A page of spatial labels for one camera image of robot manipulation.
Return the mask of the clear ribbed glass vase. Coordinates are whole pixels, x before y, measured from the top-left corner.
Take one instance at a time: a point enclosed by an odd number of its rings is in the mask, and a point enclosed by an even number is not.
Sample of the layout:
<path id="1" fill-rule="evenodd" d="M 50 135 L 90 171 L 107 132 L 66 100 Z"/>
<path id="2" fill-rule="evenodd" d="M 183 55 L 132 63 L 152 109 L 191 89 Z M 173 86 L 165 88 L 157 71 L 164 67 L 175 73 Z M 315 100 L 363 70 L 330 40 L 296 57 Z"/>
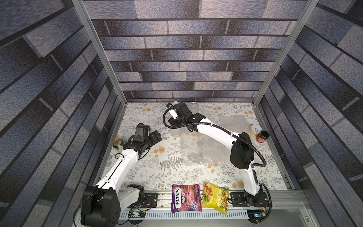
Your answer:
<path id="1" fill-rule="evenodd" d="M 182 128 L 170 129 L 169 132 L 170 132 L 172 137 L 177 138 L 177 137 L 180 137 L 182 135 Z"/>

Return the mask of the bubble wrap sheet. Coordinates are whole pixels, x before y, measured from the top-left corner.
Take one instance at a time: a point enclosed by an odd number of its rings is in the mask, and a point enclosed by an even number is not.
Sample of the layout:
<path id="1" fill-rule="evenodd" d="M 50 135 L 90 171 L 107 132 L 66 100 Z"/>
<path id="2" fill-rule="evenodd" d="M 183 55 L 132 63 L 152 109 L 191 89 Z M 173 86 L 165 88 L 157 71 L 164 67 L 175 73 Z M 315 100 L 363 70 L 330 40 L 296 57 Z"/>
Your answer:
<path id="1" fill-rule="evenodd" d="M 241 134 L 242 132 L 249 132 L 250 124 L 247 123 L 243 115 L 234 116 L 219 116 L 219 123 L 221 127 Z"/>

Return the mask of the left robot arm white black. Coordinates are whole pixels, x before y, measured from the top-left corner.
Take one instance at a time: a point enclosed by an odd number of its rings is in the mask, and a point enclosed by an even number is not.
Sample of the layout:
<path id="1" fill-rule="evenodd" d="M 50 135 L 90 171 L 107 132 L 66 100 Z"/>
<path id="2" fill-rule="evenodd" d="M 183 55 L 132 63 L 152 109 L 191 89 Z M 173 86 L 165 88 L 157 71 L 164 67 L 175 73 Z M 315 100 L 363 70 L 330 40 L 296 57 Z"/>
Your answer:
<path id="1" fill-rule="evenodd" d="M 86 187 L 79 205 L 81 225 L 114 227 L 125 209 L 144 203 L 143 186 L 131 184 L 122 192 L 120 188 L 131 168 L 161 140 L 161 134 L 151 131 L 148 125 L 139 123 L 136 126 L 135 134 L 124 144 L 110 171 L 95 186 Z"/>

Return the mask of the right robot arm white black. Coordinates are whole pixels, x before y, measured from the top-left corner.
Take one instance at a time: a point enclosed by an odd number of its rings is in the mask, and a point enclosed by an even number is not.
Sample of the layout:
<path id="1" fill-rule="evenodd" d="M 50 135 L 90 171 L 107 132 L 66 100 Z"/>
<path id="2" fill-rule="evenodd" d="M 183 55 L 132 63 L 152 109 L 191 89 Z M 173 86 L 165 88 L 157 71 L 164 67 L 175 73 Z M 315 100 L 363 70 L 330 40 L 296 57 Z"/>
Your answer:
<path id="1" fill-rule="evenodd" d="M 241 169 L 244 182 L 244 201 L 250 207 L 262 205 L 269 206 L 264 201 L 263 185 L 257 180 L 256 166 L 265 167 L 266 160 L 262 154 L 252 145 L 247 133 L 229 131 L 200 113 L 193 114 L 185 103 L 173 105 L 168 103 L 167 110 L 163 114 L 163 123 L 169 129 L 186 127 L 190 132 L 205 134 L 220 142 L 230 149 L 230 162 L 236 168 Z"/>

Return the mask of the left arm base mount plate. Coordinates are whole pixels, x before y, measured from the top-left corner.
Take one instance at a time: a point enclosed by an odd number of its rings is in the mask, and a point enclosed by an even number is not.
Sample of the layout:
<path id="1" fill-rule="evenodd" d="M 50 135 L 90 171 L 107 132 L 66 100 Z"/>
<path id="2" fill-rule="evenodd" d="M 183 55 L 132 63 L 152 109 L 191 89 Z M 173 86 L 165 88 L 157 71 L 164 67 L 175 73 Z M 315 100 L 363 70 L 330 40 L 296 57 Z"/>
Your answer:
<path id="1" fill-rule="evenodd" d="M 158 193 L 143 193 L 136 197 L 136 201 L 129 204 L 127 208 L 156 208 Z"/>

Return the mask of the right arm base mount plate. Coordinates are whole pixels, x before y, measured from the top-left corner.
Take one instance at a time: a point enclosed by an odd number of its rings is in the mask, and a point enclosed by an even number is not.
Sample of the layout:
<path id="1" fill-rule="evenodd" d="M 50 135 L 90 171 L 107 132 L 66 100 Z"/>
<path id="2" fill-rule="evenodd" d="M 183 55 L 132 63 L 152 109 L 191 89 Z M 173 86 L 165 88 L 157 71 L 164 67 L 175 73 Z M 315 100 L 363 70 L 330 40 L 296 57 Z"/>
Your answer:
<path id="1" fill-rule="evenodd" d="M 233 207 L 267 208 L 270 205 L 267 194 L 262 191 L 259 191 L 256 195 L 245 192 L 231 192 L 230 202 Z"/>

